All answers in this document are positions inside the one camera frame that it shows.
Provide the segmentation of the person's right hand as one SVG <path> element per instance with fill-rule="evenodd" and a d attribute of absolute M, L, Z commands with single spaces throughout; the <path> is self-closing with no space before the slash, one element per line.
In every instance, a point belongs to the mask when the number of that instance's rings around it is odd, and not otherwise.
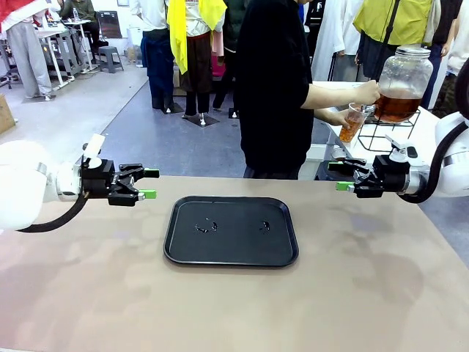
<path fill-rule="evenodd" d="M 370 80 L 356 88 L 355 102 L 363 105 L 373 105 L 380 98 L 380 87 L 375 80 Z"/>

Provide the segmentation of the person's left hand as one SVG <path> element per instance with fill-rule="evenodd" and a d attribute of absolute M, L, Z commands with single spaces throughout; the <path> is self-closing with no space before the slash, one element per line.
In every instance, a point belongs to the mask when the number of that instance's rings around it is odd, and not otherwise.
<path fill-rule="evenodd" d="M 350 129 L 350 124 L 347 121 L 348 110 L 331 111 L 328 118 L 328 123 L 333 126 L 342 126 L 345 129 Z"/>

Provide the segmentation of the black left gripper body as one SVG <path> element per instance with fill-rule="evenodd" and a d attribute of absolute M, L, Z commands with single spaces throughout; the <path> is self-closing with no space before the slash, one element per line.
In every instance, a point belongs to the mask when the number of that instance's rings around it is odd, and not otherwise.
<path fill-rule="evenodd" d="M 86 159 L 81 163 L 81 188 L 89 199 L 120 199 L 117 181 L 121 169 L 109 159 Z"/>

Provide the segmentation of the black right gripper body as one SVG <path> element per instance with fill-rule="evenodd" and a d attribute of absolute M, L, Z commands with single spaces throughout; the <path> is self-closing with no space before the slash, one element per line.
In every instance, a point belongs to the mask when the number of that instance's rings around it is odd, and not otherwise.
<path fill-rule="evenodd" d="M 372 164 L 377 184 L 388 192 L 402 191 L 407 182 L 410 163 L 396 162 L 389 155 L 376 155 Z"/>

